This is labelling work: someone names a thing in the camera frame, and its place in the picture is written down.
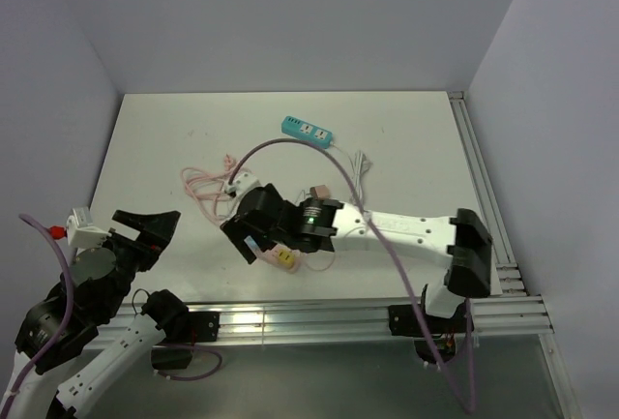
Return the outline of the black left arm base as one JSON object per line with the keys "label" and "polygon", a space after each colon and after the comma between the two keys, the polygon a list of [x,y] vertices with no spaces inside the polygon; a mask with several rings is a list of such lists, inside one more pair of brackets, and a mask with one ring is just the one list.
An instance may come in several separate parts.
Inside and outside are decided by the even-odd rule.
{"label": "black left arm base", "polygon": [[[172,335],[151,350],[151,365],[156,373],[176,381],[194,381],[214,374],[222,365],[222,356],[206,344],[218,339],[220,317],[216,311],[199,311],[176,319]],[[180,374],[197,359],[203,348],[207,355],[215,357],[215,366],[204,374]]]}

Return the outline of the yellow charger plug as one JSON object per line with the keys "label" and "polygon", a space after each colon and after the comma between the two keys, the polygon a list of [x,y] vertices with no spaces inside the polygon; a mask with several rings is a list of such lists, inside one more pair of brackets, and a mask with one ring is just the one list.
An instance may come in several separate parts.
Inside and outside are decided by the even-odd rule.
{"label": "yellow charger plug", "polygon": [[296,264],[296,255],[289,250],[279,250],[276,258],[278,265],[285,269],[292,269]]}

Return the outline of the pink power strip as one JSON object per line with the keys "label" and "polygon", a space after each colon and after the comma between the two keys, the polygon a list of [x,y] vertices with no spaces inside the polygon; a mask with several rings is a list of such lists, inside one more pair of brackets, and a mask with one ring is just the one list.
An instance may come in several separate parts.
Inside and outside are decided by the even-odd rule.
{"label": "pink power strip", "polygon": [[221,231],[247,264],[261,260],[289,273],[295,272],[300,264],[297,254],[277,244],[267,234],[233,222],[223,224]]}

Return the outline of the blue charger plug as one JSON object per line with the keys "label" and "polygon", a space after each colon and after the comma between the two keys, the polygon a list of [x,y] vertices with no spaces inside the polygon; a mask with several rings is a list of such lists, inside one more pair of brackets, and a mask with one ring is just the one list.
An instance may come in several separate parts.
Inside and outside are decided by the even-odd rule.
{"label": "blue charger plug", "polygon": [[245,243],[253,252],[260,252],[260,247],[250,236],[245,238]]}

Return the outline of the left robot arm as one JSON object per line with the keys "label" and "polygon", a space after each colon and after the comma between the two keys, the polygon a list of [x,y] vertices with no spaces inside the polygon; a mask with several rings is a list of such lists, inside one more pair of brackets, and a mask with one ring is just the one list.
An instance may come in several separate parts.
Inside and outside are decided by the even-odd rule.
{"label": "left robot arm", "polygon": [[154,291],[119,339],[77,374],[66,376],[100,327],[117,315],[136,274],[158,262],[180,218],[178,211],[143,215],[118,210],[112,219],[137,231],[131,239],[94,226],[86,208],[74,209],[60,227],[20,215],[50,245],[61,276],[21,323],[2,417],[45,418],[58,411],[63,418],[80,418],[137,358],[185,336],[186,304],[168,290]]}

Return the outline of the pink charger plug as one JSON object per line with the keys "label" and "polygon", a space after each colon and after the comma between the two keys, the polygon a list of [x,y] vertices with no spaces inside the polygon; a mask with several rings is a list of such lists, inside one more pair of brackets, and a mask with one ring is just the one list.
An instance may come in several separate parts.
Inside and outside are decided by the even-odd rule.
{"label": "pink charger plug", "polygon": [[310,187],[309,194],[316,199],[329,199],[331,197],[331,192],[326,185]]}

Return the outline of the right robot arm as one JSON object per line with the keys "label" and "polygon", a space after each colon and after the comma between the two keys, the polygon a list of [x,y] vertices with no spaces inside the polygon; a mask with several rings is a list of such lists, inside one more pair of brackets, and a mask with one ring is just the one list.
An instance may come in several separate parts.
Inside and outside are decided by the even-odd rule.
{"label": "right robot arm", "polygon": [[434,265],[439,277],[425,284],[418,310],[421,325],[431,332],[442,330],[465,300],[492,293],[493,239],[470,209],[431,218],[361,211],[330,198],[293,204],[268,184],[246,192],[221,231],[247,263],[257,252],[284,245],[302,254],[385,250]]}

